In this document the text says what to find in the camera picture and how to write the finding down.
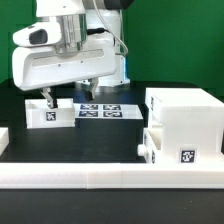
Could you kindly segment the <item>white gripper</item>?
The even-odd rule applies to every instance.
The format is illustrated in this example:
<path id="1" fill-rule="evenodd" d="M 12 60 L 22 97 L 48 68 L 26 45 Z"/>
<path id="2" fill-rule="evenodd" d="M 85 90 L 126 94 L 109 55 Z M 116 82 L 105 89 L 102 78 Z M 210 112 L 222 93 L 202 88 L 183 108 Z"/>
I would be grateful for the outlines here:
<path id="1" fill-rule="evenodd" d="M 15 85 L 23 91 L 41 89 L 50 109 L 58 107 L 50 87 L 88 80 L 86 99 L 95 99 L 98 77 L 116 72 L 114 38 L 88 28 L 86 16 L 47 16 L 13 34 Z"/>

